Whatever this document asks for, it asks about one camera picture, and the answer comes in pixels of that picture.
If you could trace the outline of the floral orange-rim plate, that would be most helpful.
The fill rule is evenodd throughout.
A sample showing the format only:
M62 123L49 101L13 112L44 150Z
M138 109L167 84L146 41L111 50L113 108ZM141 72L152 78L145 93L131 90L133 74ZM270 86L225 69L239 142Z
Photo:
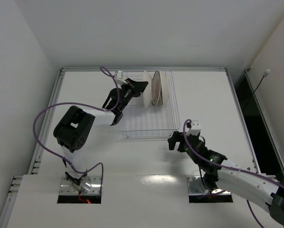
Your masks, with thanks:
M152 101L152 93L151 93L152 76L145 70L143 72L143 82L148 82L148 85L146 86L143 92L144 107L148 108Z
M160 73L160 81L161 81L161 97L162 97L162 105L166 105L169 100L169 84L166 74L159 70Z

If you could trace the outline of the sunburst pattern plate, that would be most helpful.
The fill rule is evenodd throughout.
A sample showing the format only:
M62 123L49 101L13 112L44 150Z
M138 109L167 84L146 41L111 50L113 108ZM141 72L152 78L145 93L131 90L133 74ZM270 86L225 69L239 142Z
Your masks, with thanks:
M151 95L152 95L151 103L153 106L156 106L161 99L161 78L159 71L156 71L152 78Z

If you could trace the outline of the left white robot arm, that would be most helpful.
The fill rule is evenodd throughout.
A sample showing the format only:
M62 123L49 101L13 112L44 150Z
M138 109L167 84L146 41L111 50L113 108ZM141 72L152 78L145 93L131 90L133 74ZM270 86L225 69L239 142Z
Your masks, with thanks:
M93 126L118 124L123 117L123 110L134 97L140 97L147 81L125 79L121 87L112 89L102 108L81 109L71 106L54 129L53 136L64 152L64 164L67 167L66 179L75 187L82 187L87 181L87 169L83 162L82 147L86 143Z

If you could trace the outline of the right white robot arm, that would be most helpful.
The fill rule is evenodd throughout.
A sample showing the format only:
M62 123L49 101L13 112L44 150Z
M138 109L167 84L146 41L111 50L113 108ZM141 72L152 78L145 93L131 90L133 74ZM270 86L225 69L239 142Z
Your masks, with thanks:
M209 150L199 135L175 131L168 139L169 150L185 152L204 172L193 178L193 193L208 196L216 189L234 193L268 212L273 220L284 226L284 176L276 180L266 175L241 169L224 155Z

